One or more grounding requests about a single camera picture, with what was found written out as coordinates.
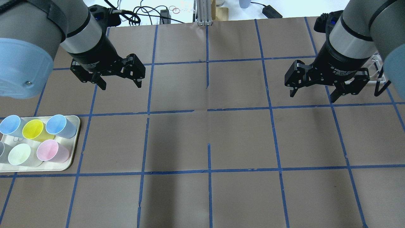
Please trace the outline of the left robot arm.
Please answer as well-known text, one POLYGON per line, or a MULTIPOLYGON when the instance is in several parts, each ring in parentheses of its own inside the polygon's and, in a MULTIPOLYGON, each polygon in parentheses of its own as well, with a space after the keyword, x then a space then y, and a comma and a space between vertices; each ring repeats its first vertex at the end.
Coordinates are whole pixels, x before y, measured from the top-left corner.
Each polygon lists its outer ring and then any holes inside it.
POLYGON ((130 11, 82 0, 2 0, 2 97, 28 99, 39 95, 54 68, 59 47, 71 57, 70 70, 82 82, 107 87, 103 76, 132 80, 138 88, 146 67, 135 54, 118 55, 107 28, 120 25, 130 11))

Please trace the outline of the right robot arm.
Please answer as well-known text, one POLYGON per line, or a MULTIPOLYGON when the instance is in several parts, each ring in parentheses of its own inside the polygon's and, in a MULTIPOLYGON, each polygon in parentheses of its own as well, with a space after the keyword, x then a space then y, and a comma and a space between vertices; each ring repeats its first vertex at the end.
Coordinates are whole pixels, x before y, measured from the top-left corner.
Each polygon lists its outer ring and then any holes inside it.
POLYGON ((344 10, 324 13, 317 18, 314 30, 326 40, 310 65, 295 60, 284 77, 290 97, 298 89, 314 84, 334 86, 333 103, 344 95, 357 95, 370 81, 364 64, 379 53, 380 71, 388 77, 379 96, 393 84, 404 99, 405 19, 403 0, 350 0, 344 10))

